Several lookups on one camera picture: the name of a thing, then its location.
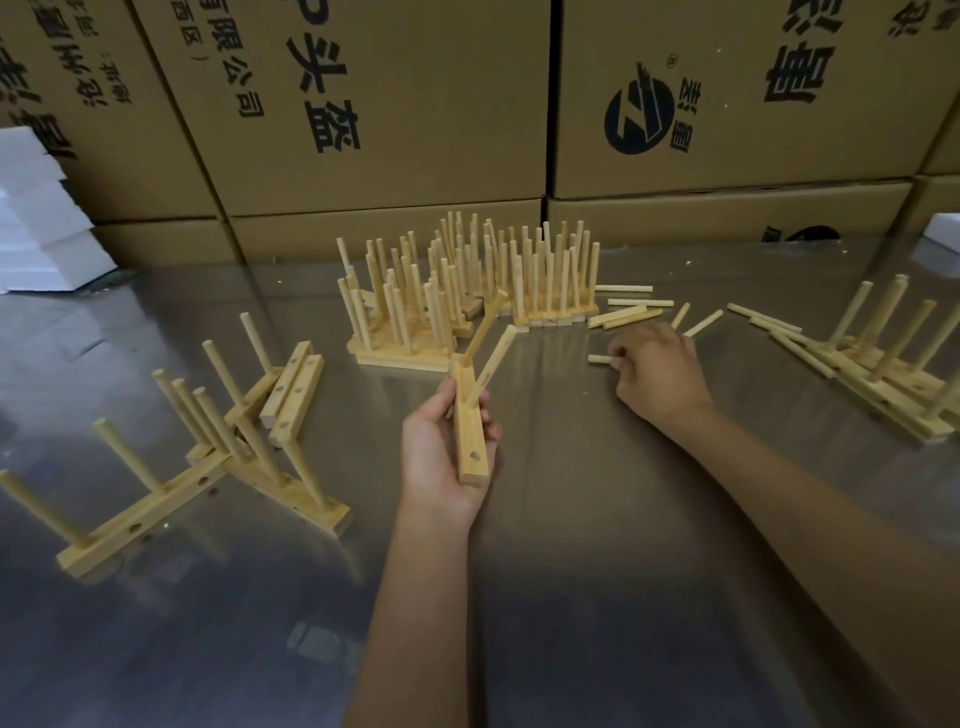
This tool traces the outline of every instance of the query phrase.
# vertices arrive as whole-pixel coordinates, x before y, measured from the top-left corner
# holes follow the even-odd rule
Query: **table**
[[[691,301],[691,325],[735,301],[823,337],[865,271],[878,283],[905,272],[915,285],[893,330],[920,297],[957,295],[908,261],[913,242],[879,270],[881,241],[608,251],[601,281]],[[142,495],[89,423],[110,418],[173,474],[190,441],[150,373],[205,384],[225,409],[200,343],[214,339],[250,386],[242,311],[275,363],[306,338],[324,354],[300,441],[355,515],[337,544],[225,480],[81,583],[57,571],[58,539],[0,497],[5,724],[339,723],[396,510],[399,425],[438,379],[348,357],[338,275],[336,264],[168,269],[0,298],[0,467],[81,526]],[[609,336],[534,329],[492,383],[506,436],[472,540],[481,724],[906,722],[722,490],[615,400],[612,372],[587,365]],[[917,538],[957,547],[956,438],[915,447],[733,314],[697,346],[721,409]],[[933,371],[957,354],[948,345]]]

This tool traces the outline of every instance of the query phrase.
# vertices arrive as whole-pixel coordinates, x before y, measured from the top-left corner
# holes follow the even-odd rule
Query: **forearm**
[[[932,719],[960,715],[954,560],[712,407],[676,418],[663,431],[720,482],[854,648],[911,706]]]
[[[467,725],[467,542],[401,504],[348,728]]]

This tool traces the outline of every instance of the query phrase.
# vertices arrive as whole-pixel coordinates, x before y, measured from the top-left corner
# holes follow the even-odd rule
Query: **person's right hand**
[[[625,327],[608,354],[620,373],[616,395],[657,429],[685,412],[713,406],[693,340],[668,324]]]

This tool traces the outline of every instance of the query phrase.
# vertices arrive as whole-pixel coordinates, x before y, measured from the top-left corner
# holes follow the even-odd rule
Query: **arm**
[[[617,395],[724,487],[850,644],[921,716],[960,716],[960,564],[718,412],[693,342],[665,325],[611,344]]]
[[[449,377],[403,423],[403,489],[344,726],[468,725],[467,544],[486,488],[457,482]],[[500,425],[480,399],[491,467]]]

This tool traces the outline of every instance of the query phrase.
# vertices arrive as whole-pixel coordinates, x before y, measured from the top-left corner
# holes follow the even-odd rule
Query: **hand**
[[[684,412],[713,406],[693,340],[668,324],[624,328],[608,354],[620,373],[616,395],[657,429]]]
[[[437,393],[403,421],[400,507],[415,511],[427,509],[469,529],[483,504],[487,487],[461,485],[457,480],[453,422],[446,416],[456,395],[457,385],[448,376]],[[480,395],[480,418],[487,440],[487,462],[492,471],[503,430],[490,416],[489,401],[490,392],[485,390]]]

